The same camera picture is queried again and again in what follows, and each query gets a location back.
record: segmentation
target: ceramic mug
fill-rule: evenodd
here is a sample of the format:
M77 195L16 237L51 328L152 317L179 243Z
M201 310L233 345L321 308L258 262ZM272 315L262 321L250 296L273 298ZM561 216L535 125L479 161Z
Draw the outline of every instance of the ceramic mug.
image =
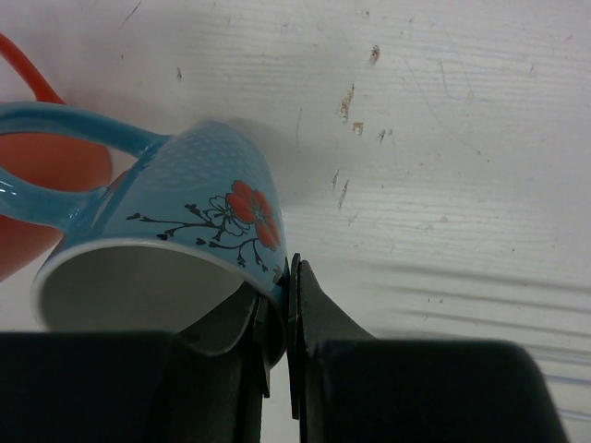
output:
M0 33L0 56L27 83L39 102L64 103L27 56ZM81 191L108 185L111 158L103 146L49 134L11 134L0 138L0 166L38 186ZM0 281L55 245L61 233L0 216Z
M0 169L0 213L65 234L31 289L48 329L181 330L243 282L284 319L278 198L263 155L241 133L207 123L171 137L70 106L0 105L0 134L21 132L84 138L138 159L110 187L78 193Z

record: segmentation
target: white surface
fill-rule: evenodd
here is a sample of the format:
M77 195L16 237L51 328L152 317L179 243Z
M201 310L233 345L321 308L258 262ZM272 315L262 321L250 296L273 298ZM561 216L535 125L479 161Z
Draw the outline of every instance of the white surface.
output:
M0 29L67 102L157 131L245 130L290 251L365 328L528 345L580 443L590 18L587 0L0 0ZM0 78L0 100L30 97ZM39 264L0 285L3 328L34 328ZM263 441L297 441L281 405L266 403Z

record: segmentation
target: red mug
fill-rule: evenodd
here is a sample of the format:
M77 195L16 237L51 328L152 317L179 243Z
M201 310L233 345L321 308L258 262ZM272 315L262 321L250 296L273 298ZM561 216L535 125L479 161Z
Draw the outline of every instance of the red mug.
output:
M0 55L29 85L38 102L64 104L27 56L2 33ZM108 185L112 173L104 146L51 134L0 137L0 166L27 182L62 191ZM61 236L54 228L0 215L0 281L26 266Z

